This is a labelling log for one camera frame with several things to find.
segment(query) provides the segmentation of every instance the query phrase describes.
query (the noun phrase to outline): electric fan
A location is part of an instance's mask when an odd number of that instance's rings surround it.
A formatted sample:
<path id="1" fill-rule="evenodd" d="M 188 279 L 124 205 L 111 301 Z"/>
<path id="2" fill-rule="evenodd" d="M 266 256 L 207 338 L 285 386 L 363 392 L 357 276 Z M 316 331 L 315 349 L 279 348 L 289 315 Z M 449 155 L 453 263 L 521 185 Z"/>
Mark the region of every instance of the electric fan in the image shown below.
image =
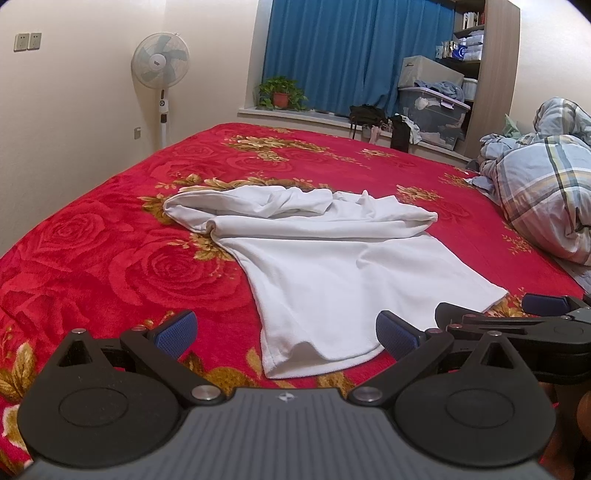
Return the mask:
<path id="1" fill-rule="evenodd" d="M 168 89 L 182 80 L 189 70 L 189 49 L 174 33 L 156 33 L 135 49 L 131 71 L 148 88 L 160 90 L 160 145 L 166 147 L 168 124 Z"/>

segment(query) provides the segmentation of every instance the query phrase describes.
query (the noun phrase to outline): metal screw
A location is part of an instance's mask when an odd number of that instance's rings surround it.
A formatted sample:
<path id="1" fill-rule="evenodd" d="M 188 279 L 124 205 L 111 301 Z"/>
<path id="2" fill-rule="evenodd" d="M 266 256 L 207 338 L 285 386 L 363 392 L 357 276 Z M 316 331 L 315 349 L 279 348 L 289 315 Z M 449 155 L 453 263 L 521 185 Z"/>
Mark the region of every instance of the metal screw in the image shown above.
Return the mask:
<path id="1" fill-rule="evenodd" d="M 379 388 L 359 387 L 353 390 L 353 396 L 359 401 L 371 403 L 382 398 L 383 393 Z"/>
<path id="2" fill-rule="evenodd" d="M 197 400 L 211 401 L 222 394 L 222 391 L 215 385 L 199 385 L 191 390 L 191 395 Z"/>

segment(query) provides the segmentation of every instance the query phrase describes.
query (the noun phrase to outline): white container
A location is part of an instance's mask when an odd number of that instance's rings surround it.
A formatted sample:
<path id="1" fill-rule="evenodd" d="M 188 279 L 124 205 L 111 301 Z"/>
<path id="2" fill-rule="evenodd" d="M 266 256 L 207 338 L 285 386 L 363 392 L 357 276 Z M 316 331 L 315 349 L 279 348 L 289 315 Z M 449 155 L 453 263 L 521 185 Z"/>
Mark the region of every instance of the white container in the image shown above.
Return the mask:
<path id="1" fill-rule="evenodd" d="M 476 89 L 478 88 L 478 80 L 464 79 L 462 90 L 464 90 L 464 97 L 466 100 L 474 101 L 476 98 Z"/>
<path id="2" fill-rule="evenodd" d="M 428 88 L 399 92 L 400 111 L 418 125 L 423 140 L 453 150 L 470 107 Z"/>

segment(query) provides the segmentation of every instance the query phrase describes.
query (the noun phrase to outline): white wall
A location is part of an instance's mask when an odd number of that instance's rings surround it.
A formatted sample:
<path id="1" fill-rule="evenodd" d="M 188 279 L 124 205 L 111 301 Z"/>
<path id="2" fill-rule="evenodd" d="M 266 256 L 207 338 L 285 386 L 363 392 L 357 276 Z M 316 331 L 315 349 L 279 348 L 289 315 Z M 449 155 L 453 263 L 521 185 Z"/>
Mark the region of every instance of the white wall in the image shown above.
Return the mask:
<path id="1" fill-rule="evenodd" d="M 167 0 L 163 29 L 178 33 L 191 55 L 189 72 L 169 92 L 171 142 L 238 121 L 257 6 L 258 0 Z"/>
<path id="2" fill-rule="evenodd" d="M 521 42 L 511 117 L 532 129 L 539 106 L 559 96 L 591 113 L 591 24 L 567 0 L 511 0 Z"/>
<path id="3" fill-rule="evenodd" d="M 165 0 L 9 0 L 0 8 L 0 254 L 154 151 L 155 94 L 134 84 L 129 62 L 161 29 L 164 7 Z M 42 32 L 41 50 L 14 53 L 21 32 Z"/>

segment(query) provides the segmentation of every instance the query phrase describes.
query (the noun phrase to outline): fan pole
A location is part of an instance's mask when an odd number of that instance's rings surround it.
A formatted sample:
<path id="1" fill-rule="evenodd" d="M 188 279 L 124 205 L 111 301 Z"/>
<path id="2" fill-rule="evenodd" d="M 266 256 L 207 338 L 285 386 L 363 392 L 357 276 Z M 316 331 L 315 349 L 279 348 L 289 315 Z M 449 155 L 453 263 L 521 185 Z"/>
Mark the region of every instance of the fan pole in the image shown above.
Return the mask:
<path id="1" fill-rule="evenodd" d="M 168 125 L 168 89 L 160 91 L 158 100 L 158 111 L 160 113 L 160 148 L 166 148 L 166 132 Z"/>

